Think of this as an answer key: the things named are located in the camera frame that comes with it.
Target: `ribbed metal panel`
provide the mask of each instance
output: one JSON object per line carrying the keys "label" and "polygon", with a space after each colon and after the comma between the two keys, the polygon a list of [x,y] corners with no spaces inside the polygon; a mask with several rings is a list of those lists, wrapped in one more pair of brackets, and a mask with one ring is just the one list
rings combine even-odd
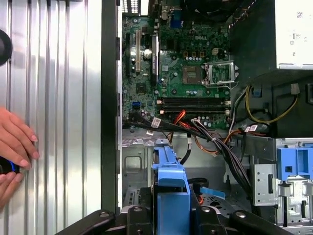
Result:
{"label": "ribbed metal panel", "polygon": [[0,1],[14,45],[0,105],[36,131],[41,158],[0,214],[1,235],[52,235],[101,206],[101,1],[27,2]]}

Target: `fingernail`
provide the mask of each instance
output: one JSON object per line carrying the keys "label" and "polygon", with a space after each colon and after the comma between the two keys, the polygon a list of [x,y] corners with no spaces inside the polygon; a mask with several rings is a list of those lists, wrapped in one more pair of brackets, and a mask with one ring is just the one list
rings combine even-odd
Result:
{"label": "fingernail", "polygon": [[38,159],[38,158],[39,158],[39,152],[34,152],[33,159]]}
{"label": "fingernail", "polygon": [[34,142],[37,142],[37,141],[38,141],[38,139],[37,139],[37,137],[36,137],[35,135],[32,135],[32,136],[31,136],[31,140],[34,141]]}
{"label": "fingernail", "polygon": [[29,165],[30,165],[30,163],[28,161],[26,161],[25,159],[21,160],[21,162],[20,162],[21,167],[28,167]]}
{"label": "fingernail", "polygon": [[6,179],[9,181],[12,181],[15,176],[16,176],[16,174],[14,172],[10,172],[10,173],[7,173]]}
{"label": "fingernail", "polygon": [[16,182],[20,182],[20,181],[22,181],[22,179],[24,178],[24,176],[22,175],[22,174],[17,174],[16,176],[15,176],[15,181]]}
{"label": "fingernail", "polygon": [[6,175],[0,175],[0,184],[2,184],[6,180]]}

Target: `dell logo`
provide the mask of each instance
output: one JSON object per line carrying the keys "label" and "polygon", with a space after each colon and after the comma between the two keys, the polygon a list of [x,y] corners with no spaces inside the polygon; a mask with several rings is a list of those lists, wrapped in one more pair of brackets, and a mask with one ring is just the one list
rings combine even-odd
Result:
{"label": "dell logo", "polygon": [[206,36],[195,36],[195,40],[207,40]]}

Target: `ram slot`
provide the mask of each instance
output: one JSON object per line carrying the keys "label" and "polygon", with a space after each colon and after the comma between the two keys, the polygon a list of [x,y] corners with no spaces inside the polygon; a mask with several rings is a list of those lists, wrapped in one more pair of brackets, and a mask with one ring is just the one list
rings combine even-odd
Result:
{"label": "ram slot", "polygon": [[140,62],[141,62],[141,31],[136,31],[136,72],[140,72]]}
{"label": "ram slot", "polygon": [[176,114],[183,109],[190,114],[226,114],[223,98],[183,98],[163,97],[157,101],[160,114]]}
{"label": "ram slot", "polygon": [[158,36],[152,36],[151,85],[156,86],[158,80]]}

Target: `hand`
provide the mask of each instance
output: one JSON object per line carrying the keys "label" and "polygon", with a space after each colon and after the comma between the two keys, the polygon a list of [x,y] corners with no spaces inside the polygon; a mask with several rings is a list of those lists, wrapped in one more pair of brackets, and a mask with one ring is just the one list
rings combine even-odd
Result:
{"label": "hand", "polygon": [[35,133],[17,116],[0,107],[0,156],[29,170],[28,155],[39,158],[32,141],[37,141]]}
{"label": "hand", "polygon": [[10,172],[6,175],[0,175],[0,212],[20,186],[22,179],[21,173]]}

